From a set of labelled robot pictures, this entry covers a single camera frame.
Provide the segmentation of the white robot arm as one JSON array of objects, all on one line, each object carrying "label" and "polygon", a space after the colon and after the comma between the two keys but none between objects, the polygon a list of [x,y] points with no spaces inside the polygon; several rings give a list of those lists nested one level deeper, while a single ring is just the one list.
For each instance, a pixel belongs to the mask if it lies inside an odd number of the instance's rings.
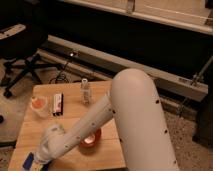
[{"label": "white robot arm", "polygon": [[134,68],[117,73],[109,91],[70,130],[60,124],[47,128],[34,161],[47,164],[64,156],[110,120],[128,171],[180,171],[155,83]]}]

